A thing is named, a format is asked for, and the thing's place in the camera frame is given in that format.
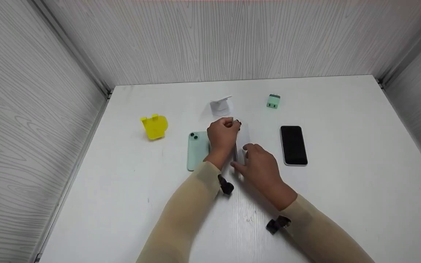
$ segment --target white phone stand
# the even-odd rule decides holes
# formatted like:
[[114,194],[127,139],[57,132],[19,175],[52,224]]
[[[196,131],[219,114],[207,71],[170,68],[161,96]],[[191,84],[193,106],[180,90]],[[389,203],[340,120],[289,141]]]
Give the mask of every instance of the white phone stand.
[[210,108],[212,111],[212,115],[214,116],[225,116],[232,113],[233,104],[230,100],[231,96],[224,97],[220,100],[212,100],[210,104]]

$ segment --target white table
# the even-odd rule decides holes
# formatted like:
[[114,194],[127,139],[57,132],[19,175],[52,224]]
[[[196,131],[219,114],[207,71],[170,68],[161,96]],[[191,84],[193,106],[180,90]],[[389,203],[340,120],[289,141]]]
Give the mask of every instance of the white table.
[[[270,93],[279,109],[266,107]],[[187,136],[215,120],[209,100],[233,95],[234,116],[274,154],[284,181],[343,227],[376,262],[421,262],[421,153],[372,76],[242,80],[115,88],[43,252],[42,263],[134,262],[162,208],[189,175]],[[139,121],[169,127],[150,142]],[[303,128],[309,164],[282,161],[281,125]],[[296,263],[271,218],[235,184],[218,196],[190,262]]]

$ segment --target smartphone back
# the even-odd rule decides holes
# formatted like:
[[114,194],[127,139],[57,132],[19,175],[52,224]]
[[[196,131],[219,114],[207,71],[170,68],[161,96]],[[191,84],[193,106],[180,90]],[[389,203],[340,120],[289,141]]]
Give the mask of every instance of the smartphone back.
[[187,138],[187,169],[194,171],[209,154],[209,138],[206,131],[189,133]]

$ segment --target beige sleeve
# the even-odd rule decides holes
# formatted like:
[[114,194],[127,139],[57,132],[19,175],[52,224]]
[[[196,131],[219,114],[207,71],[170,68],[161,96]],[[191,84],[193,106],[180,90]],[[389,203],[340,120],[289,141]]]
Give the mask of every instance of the beige sleeve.
[[162,211],[136,263],[188,262],[191,244],[220,189],[220,170],[204,162],[180,185]]
[[315,262],[374,262],[340,226],[298,195],[281,214],[291,220],[285,229]]

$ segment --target black wrist strap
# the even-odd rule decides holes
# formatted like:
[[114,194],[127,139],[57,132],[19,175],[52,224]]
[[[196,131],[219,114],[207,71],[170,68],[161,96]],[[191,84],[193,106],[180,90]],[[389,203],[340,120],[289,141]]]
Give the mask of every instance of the black wrist strap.
[[232,191],[235,189],[234,185],[227,182],[222,175],[217,175],[217,179],[219,180],[220,188],[222,189],[222,192],[226,195],[230,195]]

